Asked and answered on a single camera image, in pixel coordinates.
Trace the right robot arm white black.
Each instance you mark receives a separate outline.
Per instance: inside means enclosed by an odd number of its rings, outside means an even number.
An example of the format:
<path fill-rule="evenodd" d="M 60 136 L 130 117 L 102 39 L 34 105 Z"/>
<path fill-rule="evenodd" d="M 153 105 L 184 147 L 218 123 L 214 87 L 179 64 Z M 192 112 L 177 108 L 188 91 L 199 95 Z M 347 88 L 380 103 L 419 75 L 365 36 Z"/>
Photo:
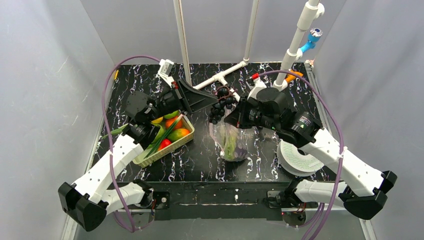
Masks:
<path fill-rule="evenodd" d="M 264 88 L 253 98 L 241 97 L 224 121 L 239 129 L 273 130 L 297 153 L 315 157 L 339 175 L 333 183 L 294 180 L 284 192 L 285 199 L 292 203 L 335 204 L 360 219 L 370 220 L 383 209 L 387 193 L 398 179 L 393 171 L 380 171 L 363 162 L 311 114 L 297 111 L 286 95 L 274 88 Z"/>

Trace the green apple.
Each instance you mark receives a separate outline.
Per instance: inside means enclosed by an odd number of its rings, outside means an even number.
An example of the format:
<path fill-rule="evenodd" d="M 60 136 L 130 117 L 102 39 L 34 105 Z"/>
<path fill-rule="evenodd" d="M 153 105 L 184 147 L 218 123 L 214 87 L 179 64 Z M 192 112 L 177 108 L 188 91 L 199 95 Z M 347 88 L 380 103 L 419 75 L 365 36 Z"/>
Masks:
<path fill-rule="evenodd" d="M 171 112 L 169 114 L 164 115 L 163 118 L 166 119 L 166 120 L 169 120 L 169 119 L 177 117 L 179 114 L 180 114 L 180 112 L 178 110 L 176 110 L 174 112 Z"/>

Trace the green bitter gourd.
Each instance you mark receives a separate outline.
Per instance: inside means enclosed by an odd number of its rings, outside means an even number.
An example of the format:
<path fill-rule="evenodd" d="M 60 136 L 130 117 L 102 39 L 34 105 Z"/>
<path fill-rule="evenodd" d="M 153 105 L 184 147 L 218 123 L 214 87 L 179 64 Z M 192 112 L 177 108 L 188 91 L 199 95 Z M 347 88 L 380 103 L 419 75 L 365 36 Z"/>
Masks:
<path fill-rule="evenodd" d="M 146 152 L 149 152 L 150 150 L 152 150 L 153 147 L 155 146 L 155 144 L 160 140 L 162 135 L 165 133 L 165 129 L 161 124 L 154 124 L 154 126 L 159 127 L 159 130 L 158 130 L 153 142 L 147 147 L 147 149 L 145 149 Z"/>

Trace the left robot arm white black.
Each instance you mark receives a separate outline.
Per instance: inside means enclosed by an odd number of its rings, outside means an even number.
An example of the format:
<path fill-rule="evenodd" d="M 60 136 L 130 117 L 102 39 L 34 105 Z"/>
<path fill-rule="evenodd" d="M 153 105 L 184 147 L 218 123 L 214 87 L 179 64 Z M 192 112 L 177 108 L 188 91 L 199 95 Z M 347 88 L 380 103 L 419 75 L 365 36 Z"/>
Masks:
<path fill-rule="evenodd" d="M 58 189 L 63 211 L 87 232 L 96 229 L 107 215 L 129 205 L 152 207 L 154 189 L 143 180 L 119 187 L 116 178 L 126 166 L 153 143 L 159 127 L 152 121 L 180 111 L 192 114 L 212 106 L 218 99 L 190 86 L 173 81 L 157 98 L 134 91 L 124 101 L 128 124 L 122 134 L 109 141 L 109 150 L 83 176 Z"/>

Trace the yellow lemon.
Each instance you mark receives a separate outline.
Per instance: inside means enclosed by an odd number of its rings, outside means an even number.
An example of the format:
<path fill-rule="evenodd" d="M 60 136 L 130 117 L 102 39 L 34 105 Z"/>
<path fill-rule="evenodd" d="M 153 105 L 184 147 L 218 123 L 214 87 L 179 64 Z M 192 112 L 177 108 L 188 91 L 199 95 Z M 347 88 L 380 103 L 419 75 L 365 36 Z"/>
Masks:
<path fill-rule="evenodd" d="M 164 120 L 164 117 L 162 116 L 162 117 L 159 117 L 157 119 L 152 120 L 151 123 L 155 124 L 155 125 L 159 125 L 163 122 L 163 120 Z"/>

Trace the clear zip top bag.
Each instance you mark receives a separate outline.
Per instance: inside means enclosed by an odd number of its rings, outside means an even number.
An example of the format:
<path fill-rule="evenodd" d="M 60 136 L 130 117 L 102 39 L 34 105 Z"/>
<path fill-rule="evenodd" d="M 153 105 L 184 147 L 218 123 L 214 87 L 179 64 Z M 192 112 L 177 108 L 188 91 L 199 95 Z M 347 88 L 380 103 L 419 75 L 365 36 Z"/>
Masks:
<path fill-rule="evenodd" d="M 248 158 L 248 145 L 242 141 L 242 130 L 224 122 L 209 124 L 209 134 L 218 147 L 218 156 L 227 162 L 241 162 Z"/>

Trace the black grapes bunch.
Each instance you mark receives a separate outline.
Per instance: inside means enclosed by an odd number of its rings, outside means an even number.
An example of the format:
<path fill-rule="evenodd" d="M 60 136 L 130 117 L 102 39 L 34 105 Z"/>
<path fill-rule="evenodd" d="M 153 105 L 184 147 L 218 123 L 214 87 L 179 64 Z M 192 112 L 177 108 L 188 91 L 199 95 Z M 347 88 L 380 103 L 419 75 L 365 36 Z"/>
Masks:
<path fill-rule="evenodd" d="M 226 115 L 226 110 L 232 110 L 233 106 L 238 102 L 233 92 L 228 86 L 220 86 L 217 88 L 215 95 L 217 103 L 212 105 L 208 115 L 208 122 L 216 125 Z"/>

